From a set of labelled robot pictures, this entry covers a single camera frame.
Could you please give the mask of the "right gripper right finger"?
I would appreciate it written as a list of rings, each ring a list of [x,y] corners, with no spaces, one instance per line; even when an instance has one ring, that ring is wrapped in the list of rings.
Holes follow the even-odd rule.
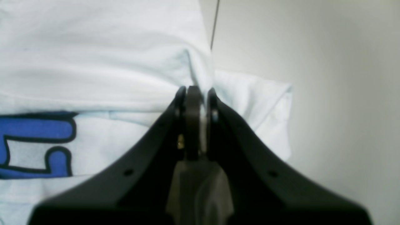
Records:
[[[228,178],[228,225],[371,225],[365,208],[301,175],[274,154],[247,122],[207,95],[207,156]]]

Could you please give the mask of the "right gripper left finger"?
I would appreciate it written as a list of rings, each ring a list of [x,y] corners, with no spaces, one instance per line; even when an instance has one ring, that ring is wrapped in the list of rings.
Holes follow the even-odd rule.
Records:
[[[197,86],[182,86],[167,110],[116,162],[37,205],[30,225],[173,225],[166,212],[175,166],[199,155]]]

